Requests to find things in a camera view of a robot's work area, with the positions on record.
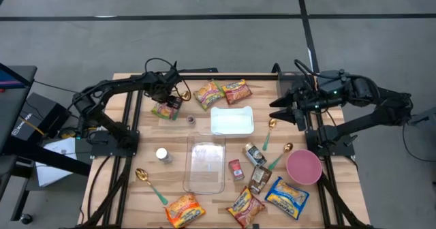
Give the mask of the pink bowl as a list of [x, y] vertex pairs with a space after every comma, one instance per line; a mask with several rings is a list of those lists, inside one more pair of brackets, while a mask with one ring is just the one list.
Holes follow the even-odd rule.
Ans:
[[309, 150], [292, 151], [285, 167], [290, 178], [301, 185], [317, 183], [322, 175], [321, 161]]

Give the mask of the black flat bar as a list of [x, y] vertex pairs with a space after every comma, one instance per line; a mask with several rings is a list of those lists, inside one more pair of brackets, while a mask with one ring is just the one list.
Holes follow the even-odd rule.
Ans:
[[198, 69], [183, 69], [178, 70], [178, 73], [218, 73], [218, 69], [216, 67], [208, 67], [208, 68], [198, 68]]

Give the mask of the white plastic bin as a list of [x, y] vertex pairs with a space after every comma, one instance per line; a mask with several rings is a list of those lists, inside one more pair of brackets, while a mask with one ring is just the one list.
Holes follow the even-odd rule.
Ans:
[[254, 133], [253, 110], [243, 108], [211, 108], [211, 132], [226, 138], [246, 138]]

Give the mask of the gray desk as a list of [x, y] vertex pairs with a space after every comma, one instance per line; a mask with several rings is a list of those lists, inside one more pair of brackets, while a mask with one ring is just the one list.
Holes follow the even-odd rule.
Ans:
[[86, 177], [90, 173], [91, 166], [84, 162], [46, 150], [11, 135], [32, 87], [36, 71], [37, 67], [34, 65], [4, 65], [0, 63], [0, 72], [9, 74], [22, 84], [21, 89], [0, 93], [0, 200], [5, 193], [10, 177], [19, 175], [19, 172], [14, 172], [18, 157]]

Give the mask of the orange chicken ramen packet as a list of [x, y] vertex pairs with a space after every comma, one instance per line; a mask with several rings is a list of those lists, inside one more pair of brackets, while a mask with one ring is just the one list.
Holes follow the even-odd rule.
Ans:
[[175, 229], [188, 226], [206, 213], [193, 193], [182, 195], [177, 201], [166, 207], [165, 212], [168, 221]]

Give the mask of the black computer case white logo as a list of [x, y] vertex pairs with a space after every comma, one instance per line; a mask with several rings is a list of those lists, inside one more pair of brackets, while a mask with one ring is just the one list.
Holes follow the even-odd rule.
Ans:
[[29, 142], [54, 138], [68, 118], [69, 113], [62, 105], [32, 93], [25, 100], [11, 135]]

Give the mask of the brown spice pouch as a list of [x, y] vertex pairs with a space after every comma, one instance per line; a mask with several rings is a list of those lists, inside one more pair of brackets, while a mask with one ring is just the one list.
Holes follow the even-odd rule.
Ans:
[[251, 190], [252, 194], [260, 194], [262, 189], [265, 187], [269, 179], [271, 178], [272, 171], [263, 167], [255, 167], [251, 175], [248, 188]]

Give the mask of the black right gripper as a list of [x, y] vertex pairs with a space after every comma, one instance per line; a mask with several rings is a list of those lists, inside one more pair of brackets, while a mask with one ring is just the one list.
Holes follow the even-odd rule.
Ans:
[[295, 123], [299, 131], [306, 130], [305, 115], [314, 110], [337, 106], [342, 102], [343, 82], [340, 79], [318, 78], [317, 88], [313, 89], [305, 80], [292, 86], [292, 93], [278, 98], [269, 104], [273, 108], [285, 108], [269, 114], [272, 119]]

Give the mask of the white-lid spice jar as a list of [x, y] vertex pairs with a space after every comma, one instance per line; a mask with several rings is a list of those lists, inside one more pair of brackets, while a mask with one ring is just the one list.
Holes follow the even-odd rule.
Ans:
[[163, 162], [164, 164], [169, 164], [172, 162], [172, 156], [165, 148], [159, 148], [156, 150], [156, 157], [159, 161]]

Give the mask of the blue soy sauce ramen packet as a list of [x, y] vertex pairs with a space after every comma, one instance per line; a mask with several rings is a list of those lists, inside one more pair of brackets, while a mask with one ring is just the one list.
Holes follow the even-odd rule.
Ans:
[[308, 199], [308, 192], [288, 185], [281, 177], [277, 178], [265, 196], [265, 201], [295, 220], [299, 219]]

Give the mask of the roast beef ramen packet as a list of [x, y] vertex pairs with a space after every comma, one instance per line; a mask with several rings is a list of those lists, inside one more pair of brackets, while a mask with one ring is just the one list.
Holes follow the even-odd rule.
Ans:
[[265, 208], [265, 205], [245, 186], [232, 206], [228, 207], [226, 211], [232, 215], [242, 229], [247, 229], [256, 215]]
[[225, 93], [225, 97], [228, 104], [235, 104], [238, 101], [245, 99], [252, 95], [245, 79], [241, 79], [238, 82], [233, 82], [221, 87]]

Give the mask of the red smoked paprika tin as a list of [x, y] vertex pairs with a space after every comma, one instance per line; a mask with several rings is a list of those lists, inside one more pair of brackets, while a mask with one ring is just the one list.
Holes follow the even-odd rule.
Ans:
[[243, 180], [245, 178], [243, 170], [238, 159], [229, 161], [229, 169], [234, 177], [235, 181]]

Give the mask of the clear plastic bin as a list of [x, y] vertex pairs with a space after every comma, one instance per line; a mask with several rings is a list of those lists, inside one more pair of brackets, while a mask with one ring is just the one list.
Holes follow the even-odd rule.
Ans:
[[193, 132], [187, 137], [183, 189], [194, 194], [219, 194], [225, 188], [223, 134]]

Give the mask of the lime chili shrimp ramen packet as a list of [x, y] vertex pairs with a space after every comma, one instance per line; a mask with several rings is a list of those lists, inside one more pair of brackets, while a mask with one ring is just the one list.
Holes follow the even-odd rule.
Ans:
[[180, 108], [181, 104], [173, 104], [170, 106], [168, 103], [156, 103], [151, 112], [161, 119], [175, 121]]
[[202, 86], [193, 94], [203, 110], [207, 110], [216, 101], [225, 96], [221, 86], [213, 80]]

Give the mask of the black monitor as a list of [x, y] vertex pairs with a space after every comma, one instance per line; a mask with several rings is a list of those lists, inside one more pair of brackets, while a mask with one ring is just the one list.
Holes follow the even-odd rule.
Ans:
[[32, 80], [27, 80], [14, 70], [0, 63], [0, 89], [24, 89], [30, 88]]

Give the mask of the gray metal stand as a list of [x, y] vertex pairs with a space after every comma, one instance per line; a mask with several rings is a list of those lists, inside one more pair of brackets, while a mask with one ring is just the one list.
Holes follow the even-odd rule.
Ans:
[[436, 106], [432, 107], [420, 114], [412, 115], [407, 122], [408, 125], [415, 126], [420, 123], [429, 124], [436, 127]]

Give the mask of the gold-lid spice jar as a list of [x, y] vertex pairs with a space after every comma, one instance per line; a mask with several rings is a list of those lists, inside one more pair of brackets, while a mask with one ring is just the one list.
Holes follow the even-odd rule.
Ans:
[[251, 142], [243, 147], [243, 153], [255, 167], [263, 166], [266, 163], [266, 158], [262, 152]]

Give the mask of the white paper sheet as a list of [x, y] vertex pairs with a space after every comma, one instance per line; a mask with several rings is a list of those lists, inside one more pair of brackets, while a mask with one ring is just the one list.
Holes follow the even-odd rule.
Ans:
[[[77, 159], [75, 143], [75, 138], [66, 138], [45, 144], [44, 149], [54, 151], [72, 159]], [[40, 187], [46, 187], [47, 185], [55, 183], [60, 179], [63, 179], [72, 174], [72, 172], [70, 171], [54, 168], [52, 166], [48, 166], [39, 162], [35, 163], [35, 167], [38, 185]]]

